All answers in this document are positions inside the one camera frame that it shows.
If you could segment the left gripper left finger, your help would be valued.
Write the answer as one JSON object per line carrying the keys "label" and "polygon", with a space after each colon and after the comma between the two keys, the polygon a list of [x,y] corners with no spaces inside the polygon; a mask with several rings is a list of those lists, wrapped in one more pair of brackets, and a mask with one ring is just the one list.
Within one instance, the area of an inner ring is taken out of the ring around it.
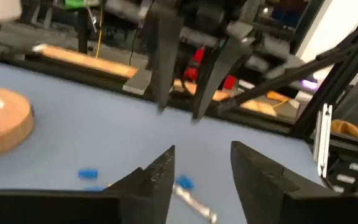
{"label": "left gripper left finger", "polygon": [[0,189],[0,224],[165,224],[175,146],[102,190]]}

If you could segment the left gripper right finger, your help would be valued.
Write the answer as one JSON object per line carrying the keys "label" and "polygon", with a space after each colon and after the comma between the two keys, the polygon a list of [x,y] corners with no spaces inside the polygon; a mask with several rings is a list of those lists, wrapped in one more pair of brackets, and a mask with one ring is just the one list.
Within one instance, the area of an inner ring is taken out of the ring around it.
{"label": "left gripper right finger", "polygon": [[358,224],[358,195],[334,192],[239,141],[231,166],[248,224]]}

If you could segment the red object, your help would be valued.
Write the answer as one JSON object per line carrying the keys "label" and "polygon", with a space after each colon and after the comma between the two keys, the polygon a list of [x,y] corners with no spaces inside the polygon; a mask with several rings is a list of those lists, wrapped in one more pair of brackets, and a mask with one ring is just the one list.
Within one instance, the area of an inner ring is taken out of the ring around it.
{"label": "red object", "polygon": [[184,74],[182,76],[184,80],[188,80],[190,82],[195,82],[197,80],[199,69],[203,61],[204,52],[205,52],[205,46],[199,47],[196,50],[194,56],[192,56],[188,66],[184,71]]}

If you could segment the green object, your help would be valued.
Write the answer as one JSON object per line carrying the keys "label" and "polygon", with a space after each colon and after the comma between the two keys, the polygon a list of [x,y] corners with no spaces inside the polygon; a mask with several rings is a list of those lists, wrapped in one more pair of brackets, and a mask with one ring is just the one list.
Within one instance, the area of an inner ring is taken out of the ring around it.
{"label": "green object", "polygon": [[67,9],[93,7],[100,4],[100,0],[64,0],[64,2]]}

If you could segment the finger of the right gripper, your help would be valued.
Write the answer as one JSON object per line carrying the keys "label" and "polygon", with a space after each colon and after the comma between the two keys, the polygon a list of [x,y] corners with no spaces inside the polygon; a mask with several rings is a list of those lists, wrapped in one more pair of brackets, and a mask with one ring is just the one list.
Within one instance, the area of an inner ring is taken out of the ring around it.
{"label": "finger of the right gripper", "polygon": [[201,81],[196,87],[193,118],[204,116],[222,81],[242,63],[243,54],[241,43],[230,37],[220,49],[206,58],[200,67]]}
{"label": "finger of the right gripper", "polygon": [[152,71],[152,92],[160,111],[164,110],[174,79],[182,19],[174,14],[149,13],[144,24],[144,43]]}

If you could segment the blue-grey table mat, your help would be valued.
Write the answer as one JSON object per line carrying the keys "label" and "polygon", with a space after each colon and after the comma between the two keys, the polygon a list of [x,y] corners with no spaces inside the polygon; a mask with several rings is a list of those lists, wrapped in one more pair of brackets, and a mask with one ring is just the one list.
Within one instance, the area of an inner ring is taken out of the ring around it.
{"label": "blue-grey table mat", "polygon": [[[232,177],[230,147],[240,141],[320,183],[307,143],[216,119],[193,123],[188,112],[0,63],[0,87],[27,96],[35,126],[17,148],[0,155],[0,189],[107,186],[175,146],[175,173],[194,182],[193,196],[219,224],[246,219]],[[78,177],[97,169],[98,178]]]}

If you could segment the silver aluminium bracket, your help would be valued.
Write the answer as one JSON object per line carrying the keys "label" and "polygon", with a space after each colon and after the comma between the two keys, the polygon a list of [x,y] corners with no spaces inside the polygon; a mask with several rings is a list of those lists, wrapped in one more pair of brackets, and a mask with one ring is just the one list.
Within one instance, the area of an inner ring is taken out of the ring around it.
{"label": "silver aluminium bracket", "polygon": [[313,158],[317,163],[318,175],[326,178],[328,169],[329,140],[333,106],[325,103],[318,111],[313,145]]}

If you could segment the white-shade wooden-base table lamp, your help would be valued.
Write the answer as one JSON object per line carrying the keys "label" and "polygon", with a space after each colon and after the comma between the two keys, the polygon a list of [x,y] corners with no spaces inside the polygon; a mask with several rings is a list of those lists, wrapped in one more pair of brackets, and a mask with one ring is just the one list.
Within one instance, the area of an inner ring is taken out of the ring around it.
{"label": "white-shade wooden-base table lamp", "polygon": [[[20,17],[20,0],[0,0],[0,22]],[[23,95],[0,88],[0,154],[20,144],[34,127],[29,100]]]}

